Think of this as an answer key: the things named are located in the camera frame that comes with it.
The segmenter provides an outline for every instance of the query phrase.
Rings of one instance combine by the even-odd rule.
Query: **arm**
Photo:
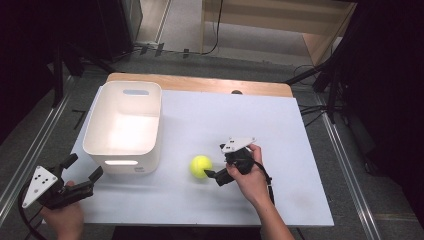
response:
[[[69,181],[66,185],[73,186],[74,182]],[[81,239],[84,228],[84,212],[78,202],[62,209],[50,210],[43,207],[40,214],[56,232],[58,240]]]
[[[262,164],[261,148],[254,144],[250,144],[249,148],[252,150],[255,161]],[[294,239],[269,198],[264,173],[256,165],[246,175],[242,175],[235,166],[228,164],[227,171],[236,180],[246,199],[256,209],[267,239]]]

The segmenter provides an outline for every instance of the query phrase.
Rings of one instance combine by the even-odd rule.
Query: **bin handle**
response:
[[[150,93],[147,90],[138,90],[138,89],[124,89],[122,91],[125,95],[131,96],[149,96]]]
[[[138,164],[135,160],[106,160],[105,163],[111,166],[128,166]]]

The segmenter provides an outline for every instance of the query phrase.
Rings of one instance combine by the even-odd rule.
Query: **white plastic bin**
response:
[[[160,157],[161,98],[156,83],[106,83],[92,110],[84,151],[106,173],[154,171]]]

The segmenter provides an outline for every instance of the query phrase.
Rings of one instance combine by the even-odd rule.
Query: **wooden board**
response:
[[[226,0],[221,23],[303,33],[311,60],[318,65],[335,39],[343,34],[355,6],[330,0]],[[204,23],[217,22],[219,9],[220,0],[202,2],[200,51]]]
[[[215,93],[231,93],[234,90],[239,90],[247,95],[293,97],[290,86],[283,83],[128,73],[112,73],[107,81],[155,82],[165,90]]]

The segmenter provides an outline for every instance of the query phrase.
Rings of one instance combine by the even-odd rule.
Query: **metal frame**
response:
[[[316,94],[316,101],[318,104],[326,104],[323,97],[318,94]],[[346,150],[343,147],[343,143],[340,139],[337,127],[335,124],[331,123],[331,120],[326,113],[323,114],[323,121],[331,143],[333,144],[337,159],[339,160],[340,168],[343,172],[350,195],[352,196],[353,203],[355,204],[356,210],[358,212],[359,219],[361,220],[362,226],[364,227],[367,239],[381,239],[381,235],[377,228],[373,214],[368,206],[364,194],[362,193],[358,180],[356,179]]]
[[[25,184],[25,181],[28,179],[31,172],[34,171],[37,159],[40,156],[40,153],[43,150],[47,140],[49,139],[49,136],[52,133],[54,127],[56,126],[56,123],[58,122],[59,117],[61,116],[63,109],[69,100],[69,96],[71,95],[76,82],[77,81],[71,76],[67,78],[65,82],[65,95],[63,96],[62,101],[48,114],[46,121],[44,121],[43,126],[41,127],[30,148],[22,159],[19,167],[17,168],[15,174],[1,195],[0,227],[3,225],[4,220],[15,203],[19,191]]]

